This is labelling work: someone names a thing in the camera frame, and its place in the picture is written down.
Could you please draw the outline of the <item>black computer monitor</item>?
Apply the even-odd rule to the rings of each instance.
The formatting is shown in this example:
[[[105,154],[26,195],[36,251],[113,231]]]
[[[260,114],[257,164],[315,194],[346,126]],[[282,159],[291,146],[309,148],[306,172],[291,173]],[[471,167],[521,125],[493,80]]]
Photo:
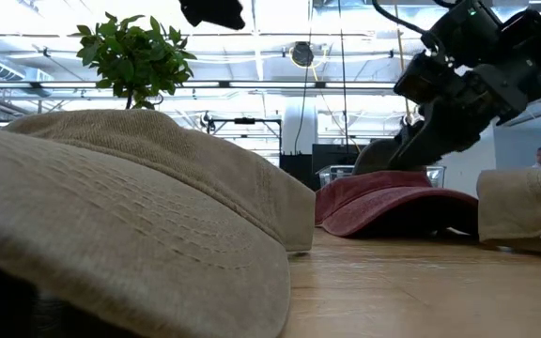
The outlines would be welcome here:
[[[354,145],[313,144],[312,170],[319,170],[331,165],[353,165],[360,151]]]

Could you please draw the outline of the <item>beige cotton baseball cap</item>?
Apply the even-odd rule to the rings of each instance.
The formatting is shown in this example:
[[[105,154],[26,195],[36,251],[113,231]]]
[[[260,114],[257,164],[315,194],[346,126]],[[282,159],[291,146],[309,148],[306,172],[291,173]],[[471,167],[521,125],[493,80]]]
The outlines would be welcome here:
[[[145,338],[278,338],[315,195],[149,110],[0,129],[0,270]]]
[[[541,253],[541,169],[484,171],[476,193],[482,242]]]

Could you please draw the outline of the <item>clear plastic container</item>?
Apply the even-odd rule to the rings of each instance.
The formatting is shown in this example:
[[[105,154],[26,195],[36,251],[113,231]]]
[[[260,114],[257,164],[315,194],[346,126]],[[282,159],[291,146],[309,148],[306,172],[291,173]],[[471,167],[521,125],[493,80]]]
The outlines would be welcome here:
[[[353,165],[329,165],[320,169],[317,171],[320,187],[323,188],[325,185],[328,185],[337,179],[350,176],[353,169]],[[431,185],[433,187],[442,188],[446,167],[427,166],[425,170]]]

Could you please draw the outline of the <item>long ceiling light bar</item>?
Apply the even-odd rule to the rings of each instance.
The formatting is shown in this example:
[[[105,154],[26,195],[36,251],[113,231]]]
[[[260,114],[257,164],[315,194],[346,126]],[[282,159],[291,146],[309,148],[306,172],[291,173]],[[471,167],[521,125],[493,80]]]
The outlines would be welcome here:
[[[391,90],[395,83],[387,82],[287,82],[287,81],[188,81],[179,88],[238,88],[238,89],[363,89]],[[97,82],[0,82],[1,89],[62,89],[99,88]]]

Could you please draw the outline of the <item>red cotton baseball cap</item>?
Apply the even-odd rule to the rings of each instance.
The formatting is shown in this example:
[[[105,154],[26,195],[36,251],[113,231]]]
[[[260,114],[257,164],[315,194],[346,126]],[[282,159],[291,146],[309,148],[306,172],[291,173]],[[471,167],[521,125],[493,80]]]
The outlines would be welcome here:
[[[446,228],[476,237],[477,216],[475,197],[434,187],[425,173],[379,171],[340,178],[317,191],[315,225],[341,238]]]

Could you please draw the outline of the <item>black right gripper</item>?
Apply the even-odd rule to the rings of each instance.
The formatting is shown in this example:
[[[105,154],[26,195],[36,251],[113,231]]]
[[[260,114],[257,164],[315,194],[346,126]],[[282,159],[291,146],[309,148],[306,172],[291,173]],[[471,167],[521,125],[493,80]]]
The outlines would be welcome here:
[[[394,137],[399,148],[389,161],[394,168],[430,165],[444,155],[473,146],[482,125],[495,117],[503,124],[541,100],[541,71],[532,60],[480,64],[444,87],[445,100],[420,106],[420,117],[404,115]]]

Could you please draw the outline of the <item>green potted plant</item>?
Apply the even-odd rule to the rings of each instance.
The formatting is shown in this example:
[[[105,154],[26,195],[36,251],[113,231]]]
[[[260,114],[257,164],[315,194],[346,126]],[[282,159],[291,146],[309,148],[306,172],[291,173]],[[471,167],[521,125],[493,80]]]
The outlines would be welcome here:
[[[189,62],[196,56],[173,26],[150,17],[144,29],[136,24],[140,15],[119,20],[108,13],[106,18],[93,28],[81,24],[74,33],[81,44],[77,57],[100,76],[97,88],[110,88],[128,109],[154,110],[163,102],[161,93],[172,96],[193,78]]]

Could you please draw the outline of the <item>black equipment box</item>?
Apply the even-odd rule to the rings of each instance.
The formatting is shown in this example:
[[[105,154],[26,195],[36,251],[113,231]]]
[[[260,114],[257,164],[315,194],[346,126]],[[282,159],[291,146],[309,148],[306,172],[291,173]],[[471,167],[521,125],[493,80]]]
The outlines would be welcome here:
[[[313,169],[313,157],[310,154],[281,155],[279,166],[313,191],[320,188],[318,176]]]

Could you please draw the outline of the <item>black metal stand frame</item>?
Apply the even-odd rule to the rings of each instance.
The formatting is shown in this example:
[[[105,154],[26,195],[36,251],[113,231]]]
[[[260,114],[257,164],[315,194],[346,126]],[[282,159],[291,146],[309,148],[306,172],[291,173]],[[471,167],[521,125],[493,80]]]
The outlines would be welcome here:
[[[212,118],[205,123],[205,132],[210,135],[218,136],[224,139],[268,139],[267,135],[254,136],[251,133],[239,133],[234,136],[229,134],[220,134],[219,131],[226,124],[251,126],[262,124],[270,132],[270,138],[275,138],[278,142],[276,156],[280,157],[283,151],[283,121],[281,118],[254,118],[254,117],[236,117],[236,118]]]

